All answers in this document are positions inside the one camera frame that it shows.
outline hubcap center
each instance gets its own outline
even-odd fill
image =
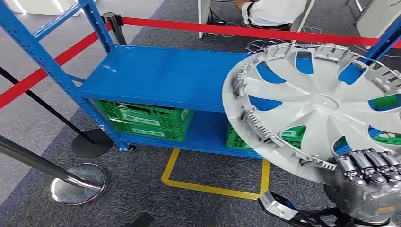
[[[324,106],[332,110],[336,110],[339,107],[336,100],[326,95],[316,95],[314,97],[314,102],[320,106]]]

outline blue shelf frame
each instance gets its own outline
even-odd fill
[[[81,87],[77,87],[72,82],[77,78],[66,74],[39,43],[43,37],[79,9],[84,10],[108,54],[86,81],[79,79],[83,82]],[[223,113],[221,88],[228,71],[246,55],[115,45],[93,0],[79,0],[33,34],[22,25],[5,3],[0,1],[0,27],[99,125],[120,148],[120,151],[127,151],[129,144],[139,143],[214,154],[261,158],[254,151],[224,147],[228,121]],[[390,26],[377,45],[372,47],[371,51],[367,53],[368,56],[379,59],[399,40],[400,30],[401,17]],[[197,68],[191,69],[191,64],[180,66],[168,63],[169,61],[177,62],[180,59],[194,58],[198,63],[195,64],[195,67],[198,66]],[[140,62],[140,64],[133,67],[133,61],[137,64]],[[136,70],[136,75],[141,75],[143,72],[141,66],[144,65],[149,67],[150,76],[130,78],[133,69]],[[153,89],[154,92],[150,94],[146,89]],[[183,142],[173,142],[119,134],[92,105],[90,99],[189,108],[197,111],[186,139]]]

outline red barrier rope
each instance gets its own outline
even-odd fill
[[[257,38],[270,38],[270,39],[283,39],[283,40],[297,40],[307,42],[318,42],[318,43],[332,43],[342,45],[360,45],[360,46],[373,46],[378,39],[368,37],[357,37],[357,36],[346,36],[346,35],[326,35],[326,34],[311,34],[311,33],[298,33],[298,32],[287,32],[287,31],[273,31],[263,30],[245,27],[234,27],[234,26],[217,26],[217,25],[204,25],[196,23],[178,22],[178,21],[166,21],[166,20],[153,20],[153,19],[141,19],[141,18],[130,18],[122,17],[125,24],[146,26],[146,27],[158,27],[174,30],[193,31],[193,32],[209,32],[218,33],[225,35],[237,35]],[[110,31],[111,27],[106,24],[106,28]],[[60,66],[71,60],[73,57],[78,55],[92,43],[97,40],[96,34],[93,32],[81,41],[74,44],[72,47],[58,55],[54,60]],[[401,48],[401,41],[397,42],[393,48]],[[0,95],[0,109],[19,97],[21,94],[29,90],[35,84],[39,83],[46,77],[46,73],[42,69],[38,69],[28,77],[16,85],[9,88],[7,91]]]
[[[106,24],[106,28],[110,31],[110,24]],[[59,54],[54,58],[56,63],[60,66],[64,65],[66,62],[71,60],[73,57],[77,56],[84,49],[89,47],[92,43],[97,40],[97,35],[95,32],[92,32],[76,44],[72,45],[63,53]],[[25,93],[27,90],[32,88],[34,85],[39,83],[42,79],[46,78],[47,74],[43,71],[43,69],[39,68],[29,76],[25,77],[22,81],[17,83],[16,85],[10,87],[7,91],[3,92],[0,95],[0,109],[3,108],[8,103],[12,102],[14,99]]]
[[[297,41],[331,43],[331,44],[341,44],[341,45],[373,46],[378,40],[376,38],[367,38],[358,36],[273,31],[273,30],[264,30],[264,29],[255,29],[246,27],[203,25],[197,23],[141,19],[141,18],[130,18],[130,17],[123,17],[122,21],[128,25],[138,25],[145,27],[158,27],[158,28],[192,31],[192,32],[209,32],[209,33],[217,33],[225,35],[297,40]],[[401,41],[397,42],[393,46],[393,48],[401,48]]]

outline person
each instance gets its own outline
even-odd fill
[[[242,13],[242,25],[252,28],[286,30],[301,15],[306,0],[234,0]]]

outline shelf board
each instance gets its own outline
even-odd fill
[[[248,54],[116,46],[77,90],[84,98],[223,112],[228,72]]]
[[[253,150],[226,148],[227,124],[228,119],[224,113],[196,111],[183,142],[124,133],[121,134],[119,140],[127,143],[262,159],[262,157]]]

